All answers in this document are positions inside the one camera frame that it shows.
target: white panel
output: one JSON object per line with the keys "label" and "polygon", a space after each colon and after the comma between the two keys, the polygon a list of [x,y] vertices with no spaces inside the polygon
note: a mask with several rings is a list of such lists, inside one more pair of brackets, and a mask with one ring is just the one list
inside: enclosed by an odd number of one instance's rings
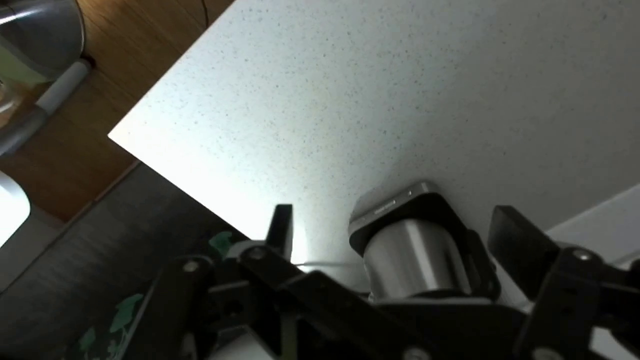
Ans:
{"label": "white panel", "polygon": [[549,229],[640,181],[637,14],[237,0],[110,137],[249,238],[293,204],[296,262],[353,260],[349,216],[417,179]]}

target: silver cylindrical part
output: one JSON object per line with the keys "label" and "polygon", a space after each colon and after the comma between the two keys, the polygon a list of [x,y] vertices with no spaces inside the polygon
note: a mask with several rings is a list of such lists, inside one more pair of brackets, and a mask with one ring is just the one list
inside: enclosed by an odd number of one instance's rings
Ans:
{"label": "silver cylindrical part", "polygon": [[374,299],[470,293],[454,238],[438,225],[402,221],[381,229],[363,250]]}

